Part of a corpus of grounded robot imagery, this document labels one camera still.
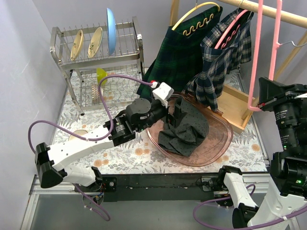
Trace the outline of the grey dotted skirt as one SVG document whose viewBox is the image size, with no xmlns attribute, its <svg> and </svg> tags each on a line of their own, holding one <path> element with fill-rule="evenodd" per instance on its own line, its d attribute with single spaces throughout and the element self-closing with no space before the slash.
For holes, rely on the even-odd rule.
<svg viewBox="0 0 307 230">
<path fill-rule="evenodd" d="M 189 157 L 207 138 L 210 128 L 205 116 L 182 99 L 182 109 L 186 115 L 179 120 L 177 127 L 164 124 L 164 129 L 158 135 L 158 145 L 166 151 Z"/>
</svg>

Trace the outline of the navy cream plaid skirt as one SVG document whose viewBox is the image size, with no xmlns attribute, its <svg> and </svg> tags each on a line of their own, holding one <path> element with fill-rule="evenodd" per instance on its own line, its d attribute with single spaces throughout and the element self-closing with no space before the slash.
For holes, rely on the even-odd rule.
<svg viewBox="0 0 307 230">
<path fill-rule="evenodd" d="M 225 76 L 238 69 L 240 64 L 251 61 L 250 24 L 253 12 L 247 11 L 238 19 L 232 28 L 235 34 L 229 32 L 223 40 L 225 43 L 227 38 L 231 38 L 224 48 L 215 47 L 222 34 L 242 11 L 243 9 L 237 9 L 228 14 L 203 38 L 200 44 L 202 70 L 182 90 L 185 94 L 193 95 L 196 101 L 209 106 L 214 112 L 218 111 L 217 98 L 223 92 Z"/>
</svg>

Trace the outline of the pink wavy hanger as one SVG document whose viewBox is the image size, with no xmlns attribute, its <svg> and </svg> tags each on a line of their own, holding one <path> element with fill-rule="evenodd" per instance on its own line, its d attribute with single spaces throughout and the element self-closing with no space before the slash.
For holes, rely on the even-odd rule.
<svg viewBox="0 0 307 230">
<path fill-rule="evenodd" d="M 230 23 L 230 25 L 227 27 L 227 29 L 224 31 L 224 33 L 220 37 L 219 41 L 215 45 L 215 47 L 214 47 L 215 49 L 218 49 L 220 47 L 223 40 L 226 38 L 227 34 L 231 31 L 232 27 L 236 24 L 236 22 L 240 19 L 240 17 L 242 15 L 244 15 L 246 12 L 247 12 L 247 10 L 243 10 L 242 12 L 237 13 L 237 15 L 235 16 L 235 19 Z"/>
</svg>

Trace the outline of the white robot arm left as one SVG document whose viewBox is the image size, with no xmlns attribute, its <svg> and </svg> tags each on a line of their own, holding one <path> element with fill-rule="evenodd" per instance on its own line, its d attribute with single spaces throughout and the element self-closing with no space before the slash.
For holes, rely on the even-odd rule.
<svg viewBox="0 0 307 230">
<path fill-rule="evenodd" d="M 35 165 L 41 188 L 51 188 L 62 182 L 79 184 L 98 191 L 103 177 L 97 167 L 77 167 L 73 162 L 97 151 L 111 149 L 136 138 L 136 134 L 163 119 L 172 121 L 168 102 L 138 98 L 115 118 L 81 138 L 35 148 Z"/>
</svg>

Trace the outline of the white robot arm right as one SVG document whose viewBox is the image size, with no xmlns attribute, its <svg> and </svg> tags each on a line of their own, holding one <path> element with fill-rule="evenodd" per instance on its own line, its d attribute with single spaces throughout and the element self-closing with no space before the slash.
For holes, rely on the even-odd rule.
<svg viewBox="0 0 307 230">
<path fill-rule="evenodd" d="M 269 187 L 258 206 L 244 185 L 239 168 L 223 166 L 218 187 L 234 205 L 232 224 L 241 230 L 283 230 L 288 220 L 307 209 L 307 87 L 259 79 L 262 111 L 274 112 L 283 151 L 273 154 Z"/>
</svg>

